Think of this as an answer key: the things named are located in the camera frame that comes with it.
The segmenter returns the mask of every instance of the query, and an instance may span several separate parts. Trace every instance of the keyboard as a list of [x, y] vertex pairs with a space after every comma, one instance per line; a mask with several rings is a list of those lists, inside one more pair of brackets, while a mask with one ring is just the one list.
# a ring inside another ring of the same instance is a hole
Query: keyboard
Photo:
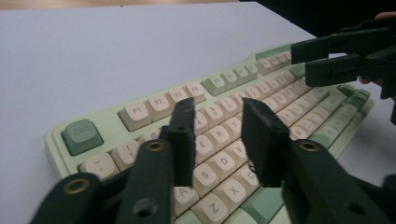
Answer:
[[350, 84], [311, 88], [304, 65], [290, 64], [290, 44], [242, 63], [101, 111], [62, 122], [46, 135], [60, 177], [78, 172], [106, 180], [134, 164], [139, 146], [156, 139], [175, 103], [195, 101], [193, 188], [174, 188], [176, 223], [288, 223], [281, 189], [266, 189], [248, 167], [240, 139], [242, 98], [266, 103], [291, 139], [321, 143], [336, 158], [374, 105]]

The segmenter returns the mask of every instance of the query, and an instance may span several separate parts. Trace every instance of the person's hand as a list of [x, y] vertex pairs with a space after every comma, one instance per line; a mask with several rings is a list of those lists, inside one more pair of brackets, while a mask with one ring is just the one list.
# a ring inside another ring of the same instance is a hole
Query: person's hand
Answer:
[[[381, 13], [379, 13], [378, 15], [375, 16], [375, 19], [376, 19], [376, 20], [384, 20], [384, 19], [392, 18], [392, 17], [396, 17], [396, 11], [392, 11], [392, 12], [381, 12]], [[368, 80], [363, 79], [362, 77], [359, 77], [359, 81], [360, 81], [362, 84], [368, 84], [368, 83], [371, 82], [371, 81], [368, 81]], [[382, 86], [383, 86], [383, 83], [384, 83], [384, 78], [376, 79], [376, 80], [373, 81], [373, 83], [376, 84], [376, 85], [378, 85], [378, 86], [380, 86], [380, 87], [382, 87]], [[391, 98], [393, 99], [393, 101], [396, 102], [396, 96], [392, 96]]]

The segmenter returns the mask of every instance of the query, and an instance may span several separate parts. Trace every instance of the green keyboard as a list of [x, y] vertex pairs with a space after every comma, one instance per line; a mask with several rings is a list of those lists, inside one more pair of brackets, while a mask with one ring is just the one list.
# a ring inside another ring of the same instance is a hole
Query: green keyboard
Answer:
[[175, 103], [195, 100], [193, 188], [174, 188], [176, 223], [288, 223], [281, 189], [259, 186], [240, 139], [242, 98], [265, 102], [290, 128], [334, 157], [374, 105], [350, 84], [311, 88], [304, 65], [290, 64], [290, 44], [187, 83], [52, 127], [48, 153], [61, 177], [78, 172], [109, 179], [134, 164], [139, 146], [159, 136]]

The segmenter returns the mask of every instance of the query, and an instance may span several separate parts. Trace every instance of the white table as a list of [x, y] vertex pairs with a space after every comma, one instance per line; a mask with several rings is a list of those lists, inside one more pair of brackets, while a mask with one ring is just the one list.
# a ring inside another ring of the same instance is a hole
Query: white table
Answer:
[[[313, 36], [257, 3], [0, 13], [0, 223], [27, 223], [59, 180], [53, 125]], [[379, 185], [396, 173], [391, 100], [379, 99], [340, 162]]]

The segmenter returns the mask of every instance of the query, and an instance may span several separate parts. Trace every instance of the escape key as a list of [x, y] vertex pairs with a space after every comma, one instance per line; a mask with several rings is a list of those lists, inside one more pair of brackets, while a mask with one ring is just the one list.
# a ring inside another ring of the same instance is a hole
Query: escape key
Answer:
[[88, 119], [70, 123], [64, 129], [62, 136], [71, 156], [77, 156], [103, 144], [95, 125]]

